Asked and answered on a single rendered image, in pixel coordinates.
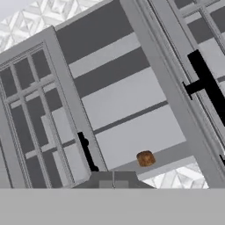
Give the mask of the brown bread loaf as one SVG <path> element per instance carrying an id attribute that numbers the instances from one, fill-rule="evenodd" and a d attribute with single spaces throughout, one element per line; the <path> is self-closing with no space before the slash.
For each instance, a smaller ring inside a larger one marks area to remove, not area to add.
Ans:
<path id="1" fill-rule="evenodd" d="M 136 155 L 136 158 L 137 158 L 138 164 L 141 167 L 148 167 L 156 162 L 156 159 L 155 159 L 153 153 L 149 150 L 145 150 L 145 151 L 138 153 Z"/>

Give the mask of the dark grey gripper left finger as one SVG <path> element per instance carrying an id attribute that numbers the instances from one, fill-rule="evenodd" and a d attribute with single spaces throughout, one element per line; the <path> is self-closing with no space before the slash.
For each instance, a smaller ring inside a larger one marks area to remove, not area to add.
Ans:
<path id="1" fill-rule="evenodd" d="M 112 188 L 113 187 L 113 173 L 111 171 L 93 171 L 90 178 L 76 188 Z"/>

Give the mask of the grey glass-paned cabinet door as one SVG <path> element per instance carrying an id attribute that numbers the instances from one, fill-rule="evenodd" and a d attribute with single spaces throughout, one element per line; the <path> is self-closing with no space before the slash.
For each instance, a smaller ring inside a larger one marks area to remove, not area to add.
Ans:
<path id="1" fill-rule="evenodd" d="M 188 55 L 197 52 L 225 116 L 225 0 L 148 0 L 182 64 L 189 83 L 198 80 Z"/>
<path id="2" fill-rule="evenodd" d="M 106 166 L 55 29 L 0 54 L 0 143 L 14 188 L 73 188 Z"/>

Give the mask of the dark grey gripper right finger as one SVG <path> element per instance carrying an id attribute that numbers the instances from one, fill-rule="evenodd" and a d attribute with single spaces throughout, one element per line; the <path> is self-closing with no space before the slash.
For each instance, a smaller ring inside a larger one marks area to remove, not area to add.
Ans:
<path id="1" fill-rule="evenodd" d="M 134 171 L 115 171 L 113 173 L 113 186 L 119 188 L 149 188 L 153 189 L 153 186 L 148 185 L 138 179 Z"/>

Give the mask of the grey open wall cabinet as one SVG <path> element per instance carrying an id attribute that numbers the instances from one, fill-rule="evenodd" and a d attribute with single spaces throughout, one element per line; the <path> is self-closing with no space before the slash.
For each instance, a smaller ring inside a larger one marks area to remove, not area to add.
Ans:
<path id="1" fill-rule="evenodd" d="M 140 178 L 179 167 L 225 188 L 219 119 L 187 80 L 148 0 L 55 0 L 56 34 L 105 166 Z M 138 164 L 149 150 L 156 162 Z"/>

